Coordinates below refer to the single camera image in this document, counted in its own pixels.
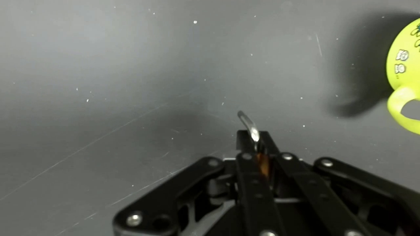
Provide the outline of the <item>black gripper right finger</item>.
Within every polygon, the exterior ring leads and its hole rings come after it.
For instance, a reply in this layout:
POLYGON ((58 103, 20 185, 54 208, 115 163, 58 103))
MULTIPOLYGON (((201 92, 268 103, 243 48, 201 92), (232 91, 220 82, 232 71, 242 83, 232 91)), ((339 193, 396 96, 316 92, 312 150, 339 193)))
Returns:
POLYGON ((267 131, 259 134, 257 149, 287 236, 371 236, 322 177, 280 152, 267 131))

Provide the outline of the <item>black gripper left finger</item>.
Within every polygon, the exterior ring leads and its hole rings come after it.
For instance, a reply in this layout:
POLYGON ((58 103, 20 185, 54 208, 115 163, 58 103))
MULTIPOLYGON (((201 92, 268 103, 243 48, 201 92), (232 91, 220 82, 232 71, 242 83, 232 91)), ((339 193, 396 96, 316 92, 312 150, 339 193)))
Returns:
POLYGON ((268 159, 245 130, 236 133, 238 204, 247 236, 283 236, 282 222, 268 187, 268 159))

